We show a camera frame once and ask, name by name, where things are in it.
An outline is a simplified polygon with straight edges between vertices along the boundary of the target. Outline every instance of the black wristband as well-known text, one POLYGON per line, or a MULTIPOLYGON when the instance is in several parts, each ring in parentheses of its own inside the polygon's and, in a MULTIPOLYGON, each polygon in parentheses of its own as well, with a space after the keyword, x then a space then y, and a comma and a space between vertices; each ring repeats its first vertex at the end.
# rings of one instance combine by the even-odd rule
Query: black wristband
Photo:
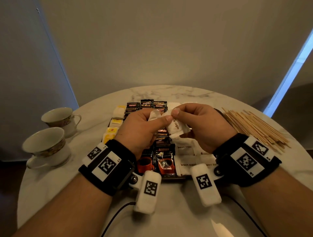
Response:
POLYGON ((98 189, 113 196, 135 170, 136 157, 118 141, 109 140, 105 145, 100 143, 83 162, 78 171, 98 189))
POLYGON ((256 138, 239 133, 218 147, 213 154, 225 178, 241 187, 261 181, 281 163, 274 152, 256 138))

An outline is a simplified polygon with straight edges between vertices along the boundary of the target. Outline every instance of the human hand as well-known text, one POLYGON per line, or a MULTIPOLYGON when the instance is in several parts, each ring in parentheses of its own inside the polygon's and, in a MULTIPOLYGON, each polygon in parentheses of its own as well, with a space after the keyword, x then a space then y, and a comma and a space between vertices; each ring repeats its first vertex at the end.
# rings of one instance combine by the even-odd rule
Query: human hand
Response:
POLYGON ((152 108, 144 108, 128 115, 114 138, 127 147, 137 160, 142 151, 151 146, 156 139, 154 133, 168 126, 173 120, 173 117, 168 115, 147 121, 152 110, 152 108))
POLYGON ((208 153, 212 153, 237 134, 219 112, 206 104, 182 104, 173 109, 171 115, 192 128, 192 131, 180 137, 196 139, 201 148, 208 153))

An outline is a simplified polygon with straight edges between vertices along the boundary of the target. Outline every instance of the cup handle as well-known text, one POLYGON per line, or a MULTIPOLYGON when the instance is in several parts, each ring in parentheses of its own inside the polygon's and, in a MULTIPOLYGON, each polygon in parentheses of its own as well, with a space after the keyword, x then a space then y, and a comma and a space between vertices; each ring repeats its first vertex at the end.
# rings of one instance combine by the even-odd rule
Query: cup handle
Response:
POLYGON ((79 117, 78 123, 75 124, 75 127, 77 127, 77 125, 78 125, 78 124, 80 123, 80 121, 81 121, 81 116, 80 116, 79 114, 73 114, 73 118, 74 118, 75 116, 78 116, 78 117, 79 117))
POLYGON ((29 169, 38 169, 47 165, 47 163, 43 164, 42 161, 40 162, 40 160, 35 156, 31 157, 26 162, 26 167, 29 169))

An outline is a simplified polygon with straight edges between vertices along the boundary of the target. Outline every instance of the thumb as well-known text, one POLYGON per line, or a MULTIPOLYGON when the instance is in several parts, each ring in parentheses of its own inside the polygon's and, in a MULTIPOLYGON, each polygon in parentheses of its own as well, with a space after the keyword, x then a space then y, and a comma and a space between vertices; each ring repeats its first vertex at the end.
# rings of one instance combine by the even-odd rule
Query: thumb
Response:
POLYGON ((148 130, 151 133, 155 133, 157 130, 160 130, 166 126, 168 126, 173 120, 173 117, 170 115, 157 118, 154 120, 150 120, 147 122, 148 124, 148 130))
POLYGON ((193 124, 196 121, 195 119, 197 118, 196 115, 181 111, 179 108, 173 109, 171 115, 173 116, 173 118, 185 124, 188 124, 191 127, 193 127, 193 124))

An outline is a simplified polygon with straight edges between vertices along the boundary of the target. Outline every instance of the white sensor device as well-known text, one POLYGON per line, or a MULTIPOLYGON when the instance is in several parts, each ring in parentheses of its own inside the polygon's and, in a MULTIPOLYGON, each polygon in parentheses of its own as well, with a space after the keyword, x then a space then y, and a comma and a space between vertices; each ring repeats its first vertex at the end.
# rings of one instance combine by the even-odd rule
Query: white sensor device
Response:
POLYGON ((214 183, 216 178, 213 169, 208 169, 206 164, 198 164, 191 167, 190 173, 203 206, 221 203, 222 198, 214 183))
POLYGON ((138 190, 134 211, 145 214, 154 213, 161 179, 159 173, 151 170, 147 170, 143 176, 132 174, 129 186, 138 190))

